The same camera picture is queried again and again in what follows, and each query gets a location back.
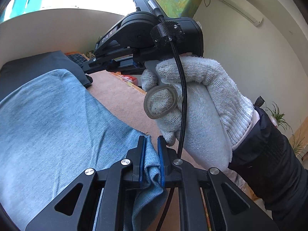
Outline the white gloved right hand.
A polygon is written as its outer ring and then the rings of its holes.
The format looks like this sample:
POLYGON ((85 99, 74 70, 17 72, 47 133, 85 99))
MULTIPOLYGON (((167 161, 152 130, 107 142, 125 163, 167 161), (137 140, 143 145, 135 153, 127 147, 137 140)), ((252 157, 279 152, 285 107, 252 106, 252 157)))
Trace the white gloved right hand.
MULTIPOLYGON (((184 149, 203 168, 217 167, 224 172, 234 148, 221 116, 227 99, 241 93, 216 60, 182 56, 181 62, 187 84, 184 149)), ((180 138, 182 115, 181 81, 175 60, 158 63, 154 71, 144 70, 141 86, 150 94, 144 100, 145 112, 156 118, 167 145, 173 146, 180 138)))

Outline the black sleeved right forearm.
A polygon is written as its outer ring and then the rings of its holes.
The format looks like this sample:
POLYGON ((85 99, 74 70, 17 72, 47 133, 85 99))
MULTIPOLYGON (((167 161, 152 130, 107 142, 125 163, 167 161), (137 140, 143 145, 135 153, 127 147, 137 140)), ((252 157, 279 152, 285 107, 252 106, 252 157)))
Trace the black sleeved right forearm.
POLYGON ((229 168, 264 201, 280 230, 307 227, 307 170, 267 113, 237 94, 221 116, 233 143, 229 168))

